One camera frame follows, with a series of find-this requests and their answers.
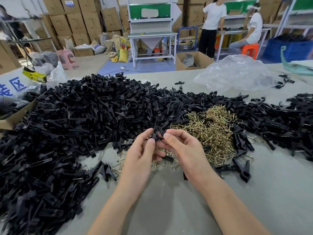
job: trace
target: white headband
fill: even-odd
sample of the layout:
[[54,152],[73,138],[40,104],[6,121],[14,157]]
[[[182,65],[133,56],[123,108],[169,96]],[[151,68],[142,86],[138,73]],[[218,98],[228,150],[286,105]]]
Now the white headband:
[[257,10],[257,11],[260,11],[261,10],[261,8],[260,7],[255,7],[255,6],[253,6],[253,5],[249,5],[249,6],[247,6],[247,10],[249,10],[249,9],[255,9],[255,10]]

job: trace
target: blue plastic crate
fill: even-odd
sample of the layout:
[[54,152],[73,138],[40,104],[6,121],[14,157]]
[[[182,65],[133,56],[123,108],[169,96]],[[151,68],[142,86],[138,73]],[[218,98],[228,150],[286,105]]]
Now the blue plastic crate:
[[281,63],[280,50],[282,46],[286,46],[284,57],[287,62],[296,60],[305,60],[313,48],[313,41],[285,42],[276,39],[269,39],[262,59]]

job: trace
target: teal plastic object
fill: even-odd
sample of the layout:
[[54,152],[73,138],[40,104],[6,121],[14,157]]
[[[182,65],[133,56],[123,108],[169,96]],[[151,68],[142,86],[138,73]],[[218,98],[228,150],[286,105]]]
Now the teal plastic object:
[[287,49],[286,46],[281,47],[280,51],[280,57],[281,57],[281,63],[284,66],[284,69],[288,72],[295,73],[298,75],[303,76],[313,76],[313,69],[305,67],[303,65],[295,64],[295,63],[287,63],[285,57],[284,57],[284,51]]

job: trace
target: workbench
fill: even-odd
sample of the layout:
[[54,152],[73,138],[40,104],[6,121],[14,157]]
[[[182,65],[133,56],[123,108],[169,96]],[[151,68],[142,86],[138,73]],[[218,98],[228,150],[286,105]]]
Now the workbench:
[[[174,45],[174,55],[171,53],[172,41],[171,38],[175,38],[175,42],[177,41],[177,33],[173,31],[165,31],[165,32],[154,32],[154,33],[133,33],[128,35],[131,42],[131,54],[133,56],[133,64],[134,69],[136,69],[136,62],[139,59],[159,59],[159,58],[172,58],[174,60],[174,66],[176,64],[176,44]],[[148,53],[148,54],[138,54],[135,49],[135,40],[136,39],[145,39],[145,38],[157,38],[157,37],[169,37],[169,48],[163,53]]]
[[[268,64],[273,70],[283,73],[282,64]],[[184,81],[183,91],[206,92],[207,88],[193,82],[203,70],[173,71],[162,73],[127,74],[130,79],[159,83],[160,88],[177,88],[175,82]],[[266,97],[267,103],[285,103],[289,97],[299,93],[313,93],[313,78],[291,75],[294,84],[283,88],[264,91],[242,91],[251,98]],[[230,89],[224,93],[234,97],[239,90]],[[234,190],[247,208],[274,235],[312,234],[313,223],[313,162],[297,152],[291,156],[289,150],[277,147],[272,151],[265,143],[253,143],[254,158],[250,165],[252,178],[248,183],[238,173],[223,173],[224,181]],[[119,155],[110,143],[96,158],[82,157],[82,164],[93,167],[99,160],[111,165],[117,164]],[[126,217],[122,234],[128,235],[221,235],[221,231],[203,198],[189,181],[184,181],[182,168],[158,166],[158,172],[151,168],[147,186]],[[86,235],[105,202],[116,188],[116,182],[105,182],[102,178],[83,201],[83,212],[64,224],[57,235]]]
[[[267,32],[269,30],[271,30],[271,28],[263,28],[262,29],[263,37],[262,37],[262,40],[261,40],[261,43],[260,43],[260,49],[261,49],[261,47],[262,47],[262,45],[264,43],[265,37],[266,37]],[[228,34],[230,34],[230,35],[233,35],[233,34],[244,34],[244,33],[248,33],[248,30],[231,29],[229,31],[219,32],[219,34],[221,34],[221,40],[219,42],[219,47],[218,47],[218,51],[217,51],[216,61],[219,60],[220,55],[231,55],[231,54],[233,54],[233,53],[221,53],[224,35],[228,35]]]

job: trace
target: jeans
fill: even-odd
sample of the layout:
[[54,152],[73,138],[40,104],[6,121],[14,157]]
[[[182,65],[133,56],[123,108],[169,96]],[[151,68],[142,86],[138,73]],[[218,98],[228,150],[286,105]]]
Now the jeans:
[[199,52],[208,55],[212,59],[215,54],[216,34],[217,30],[203,29],[199,41]]
[[249,44],[249,43],[246,40],[241,42],[241,43],[239,41],[233,42],[229,45],[229,49],[231,52],[239,55],[239,54],[241,54],[241,48],[240,47],[245,46],[247,44]]

